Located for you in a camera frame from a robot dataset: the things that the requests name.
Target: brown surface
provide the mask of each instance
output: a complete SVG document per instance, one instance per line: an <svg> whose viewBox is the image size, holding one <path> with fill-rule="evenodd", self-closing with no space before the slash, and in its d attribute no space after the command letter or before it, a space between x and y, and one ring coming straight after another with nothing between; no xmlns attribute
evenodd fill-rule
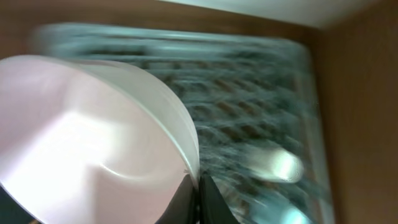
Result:
<svg viewBox="0 0 398 224"><path fill-rule="evenodd" d="M398 1L352 17L317 44L338 223L398 223Z"/></svg>
<svg viewBox="0 0 398 224"><path fill-rule="evenodd" d="M299 42L316 32L270 19L155 0L0 0L0 58L26 53L32 30L54 22L264 35Z"/></svg>

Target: dish drying rack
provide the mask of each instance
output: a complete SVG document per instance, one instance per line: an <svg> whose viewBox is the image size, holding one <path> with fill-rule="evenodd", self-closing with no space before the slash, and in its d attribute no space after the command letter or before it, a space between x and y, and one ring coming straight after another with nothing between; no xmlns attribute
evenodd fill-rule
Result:
<svg viewBox="0 0 398 224"><path fill-rule="evenodd" d="M235 217L252 223L262 189L278 192L313 223L334 223L310 56L283 39L54 24L34 37L38 53L114 60L140 67L169 86L197 129L201 171L212 175ZM246 175L252 148L281 146L301 158L296 184Z"/></svg>

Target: brown background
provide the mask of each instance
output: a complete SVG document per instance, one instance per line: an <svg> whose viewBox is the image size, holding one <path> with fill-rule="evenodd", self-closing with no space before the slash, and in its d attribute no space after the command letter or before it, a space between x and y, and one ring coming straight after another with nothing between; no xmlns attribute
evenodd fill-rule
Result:
<svg viewBox="0 0 398 224"><path fill-rule="evenodd" d="M324 32L154 0L0 0L0 58L28 53L29 35L39 25L71 21L283 37L307 45L338 223L398 223L397 0L381 1Z"/></svg>

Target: dish rack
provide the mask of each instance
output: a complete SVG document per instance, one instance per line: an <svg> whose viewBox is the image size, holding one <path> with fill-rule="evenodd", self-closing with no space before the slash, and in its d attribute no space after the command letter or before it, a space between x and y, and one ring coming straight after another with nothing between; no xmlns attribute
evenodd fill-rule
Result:
<svg viewBox="0 0 398 224"><path fill-rule="evenodd" d="M140 67L169 86L197 129L201 171L212 175L235 217L272 190L313 223L334 223L310 56L283 39L54 24L35 50L60 58L114 60ZM242 164L252 148L281 146L301 158L296 184L256 180Z"/></svg>

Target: wire rack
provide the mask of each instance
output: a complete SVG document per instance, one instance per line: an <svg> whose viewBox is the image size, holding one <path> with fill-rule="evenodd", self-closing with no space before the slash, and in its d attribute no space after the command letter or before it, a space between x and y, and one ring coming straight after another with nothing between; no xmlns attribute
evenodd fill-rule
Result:
<svg viewBox="0 0 398 224"><path fill-rule="evenodd" d="M55 24L34 39L61 58L115 60L155 75L187 107L197 129L200 167L230 209L252 223L262 189L290 200L314 223L334 223L310 57L282 39ZM242 166L254 147L281 146L305 165L297 184L264 183Z"/></svg>

